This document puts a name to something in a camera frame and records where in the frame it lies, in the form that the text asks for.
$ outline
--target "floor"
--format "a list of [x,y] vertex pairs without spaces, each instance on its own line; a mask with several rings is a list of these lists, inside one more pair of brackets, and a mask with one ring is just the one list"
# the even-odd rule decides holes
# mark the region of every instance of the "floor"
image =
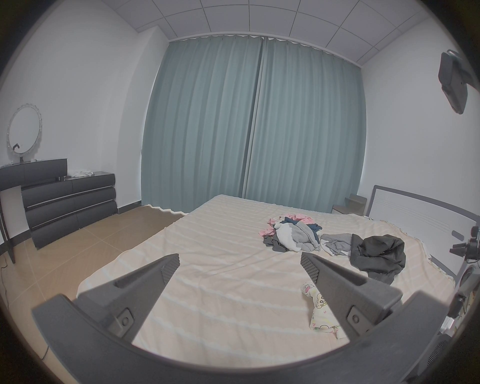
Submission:
[[73,300],[79,284],[94,271],[180,217],[147,206],[138,207],[107,217],[40,250],[28,239],[15,246],[15,264],[7,253],[0,256],[0,266],[7,263],[1,271],[0,295],[27,342],[39,357],[45,356],[44,363],[61,381],[77,383],[55,355],[47,351],[31,309],[58,293]]

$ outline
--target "mirror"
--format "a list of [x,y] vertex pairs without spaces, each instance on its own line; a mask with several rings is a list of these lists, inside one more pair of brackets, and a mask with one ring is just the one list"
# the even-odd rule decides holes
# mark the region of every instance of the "mirror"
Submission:
[[33,104],[23,104],[13,114],[7,131],[7,143],[21,162],[40,139],[41,131],[42,116]]

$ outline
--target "black garment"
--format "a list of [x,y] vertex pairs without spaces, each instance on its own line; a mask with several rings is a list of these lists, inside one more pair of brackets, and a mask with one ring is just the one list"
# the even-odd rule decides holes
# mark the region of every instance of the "black garment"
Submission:
[[275,234],[273,236],[264,236],[264,244],[267,247],[273,247],[275,252],[287,252],[288,249],[285,248],[282,243],[278,240],[278,236]]
[[370,236],[362,240],[352,235],[350,264],[361,271],[368,272],[368,277],[392,284],[395,275],[405,268],[405,243],[392,235]]
[[[297,225],[297,223],[299,222],[300,220],[293,220],[291,219],[290,217],[286,217],[285,216],[285,220],[283,221],[280,221],[280,224],[285,224],[285,223],[292,223],[294,225]],[[319,226],[318,224],[307,224],[308,228],[310,228],[313,232],[313,235],[315,236],[315,240],[317,240],[317,243],[320,243],[320,240],[318,240],[318,235],[317,235],[317,231],[321,230],[322,227]]]

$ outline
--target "black cable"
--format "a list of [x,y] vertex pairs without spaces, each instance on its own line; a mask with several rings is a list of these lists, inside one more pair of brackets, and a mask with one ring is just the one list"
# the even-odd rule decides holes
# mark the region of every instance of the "black cable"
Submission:
[[45,355],[43,355],[42,360],[45,360],[45,357],[47,357],[48,348],[50,347],[47,346],[47,350],[45,351]]
[[8,304],[8,298],[7,298],[7,287],[5,286],[5,283],[3,282],[3,274],[2,274],[3,269],[8,267],[8,263],[7,263],[7,257],[5,255],[3,255],[3,257],[5,257],[5,266],[0,268],[0,276],[1,276],[1,283],[3,285],[3,289],[5,289],[5,300],[7,301],[7,308],[8,308],[9,304]]

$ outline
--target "mattress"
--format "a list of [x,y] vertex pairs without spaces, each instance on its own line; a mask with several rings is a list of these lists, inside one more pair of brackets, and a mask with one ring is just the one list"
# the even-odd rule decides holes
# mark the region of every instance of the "mattress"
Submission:
[[[154,305],[133,344],[149,352],[216,367],[263,367],[329,352],[348,343],[309,328],[311,298],[300,288],[311,281],[301,253],[274,252],[259,230],[289,213],[311,216],[321,233],[391,234],[405,242],[404,270],[392,286],[405,301],[422,290],[448,303],[454,281],[427,257],[420,240],[392,224],[357,215],[333,215],[219,195],[164,228],[84,280],[78,293],[131,272],[167,254],[180,267]],[[366,275],[346,256],[315,254]]]

